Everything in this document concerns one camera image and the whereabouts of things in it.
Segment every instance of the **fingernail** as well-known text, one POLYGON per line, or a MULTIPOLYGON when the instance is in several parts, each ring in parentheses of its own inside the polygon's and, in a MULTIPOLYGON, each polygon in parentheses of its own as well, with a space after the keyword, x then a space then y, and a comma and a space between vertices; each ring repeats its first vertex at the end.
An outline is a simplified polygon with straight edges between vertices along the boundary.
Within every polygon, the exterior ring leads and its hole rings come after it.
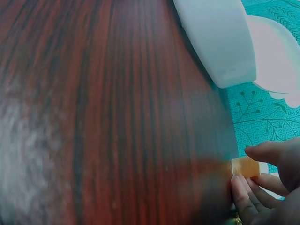
POLYGON ((253 149, 253 146, 248 146, 248 147, 245 148, 245 152, 246 151, 251 151, 252 149, 253 149))
POLYGON ((234 175, 232 178, 231 178, 231 182, 233 182, 234 180, 236 179, 239 179, 239 177, 237 175, 234 175))

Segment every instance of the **wooden table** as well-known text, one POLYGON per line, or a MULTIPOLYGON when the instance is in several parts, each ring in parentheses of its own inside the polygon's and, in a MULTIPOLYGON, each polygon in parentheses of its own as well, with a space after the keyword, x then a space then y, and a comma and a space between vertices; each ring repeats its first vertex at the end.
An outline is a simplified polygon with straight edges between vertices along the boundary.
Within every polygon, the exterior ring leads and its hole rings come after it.
POLYGON ((1 0, 0 128, 5 224, 180 224, 174 184, 237 155, 171 0, 1 0))

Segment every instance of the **white container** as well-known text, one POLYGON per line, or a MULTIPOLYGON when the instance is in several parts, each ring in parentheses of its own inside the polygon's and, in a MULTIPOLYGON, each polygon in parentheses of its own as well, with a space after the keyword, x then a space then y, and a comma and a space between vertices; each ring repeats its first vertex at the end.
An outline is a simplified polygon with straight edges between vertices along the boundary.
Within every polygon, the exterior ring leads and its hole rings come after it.
POLYGON ((174 0, 182 26, 214 83, 256 79, 255 53, 240 0, 174 0))

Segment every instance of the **finger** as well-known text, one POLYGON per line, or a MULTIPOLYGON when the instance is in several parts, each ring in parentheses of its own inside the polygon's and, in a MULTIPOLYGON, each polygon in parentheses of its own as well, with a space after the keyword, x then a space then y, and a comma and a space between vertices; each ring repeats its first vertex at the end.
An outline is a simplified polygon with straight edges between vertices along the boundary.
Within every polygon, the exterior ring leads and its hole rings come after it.
POLYGON ((232 178, 232 195, 243 223, 250 224, 258 211, 250 201, 248 193, 238 176, 232 178))
POLYGON ((285 147, 285 142, 264 142, 257 146, 246 148, 245 153, 255 161, 277 166, 285 147))
POLYGON ((286 197, 290 192, 282 184, 281 179, 277 176, 262 173, 259 177, 253 177, 252 180, 259 186, 286 197))
POLYGON ((262 212, 264 210, 268 210, 268 208, 264 207, 262 205, 262 203, 257 199, 257 197, 255 196, 255 194, 251 190, 250 186, 248 185, 245 177, 243 177, 241 175, 238 175, 238 177, 239 177, 240 181, 242 182, 245 190, 247 191, 250 201, 255 206, 255 208, 257 209, 257 211, 262 212))
POLYGON ((261 204, 263 204, 265 207, 273 209, 281 203, 281 200, 274 198, 273 196, 269 195, 267 192, 262 190, 257 184, 255 184, 251 180, 251 178, 247 178, 246 180, 252 192, 255 194, 255 196, 261 202, 261 204))

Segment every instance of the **small orange object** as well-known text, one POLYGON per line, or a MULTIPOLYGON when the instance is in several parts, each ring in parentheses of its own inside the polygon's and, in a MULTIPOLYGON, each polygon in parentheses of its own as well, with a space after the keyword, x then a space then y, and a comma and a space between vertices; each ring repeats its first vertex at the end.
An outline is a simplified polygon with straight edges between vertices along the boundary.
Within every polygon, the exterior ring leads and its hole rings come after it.
POLYGON ((231 160, 232 175, 242 175, 244 177, 255 177, 261 174, 259 162, 245 156, 233 158, 231 160))

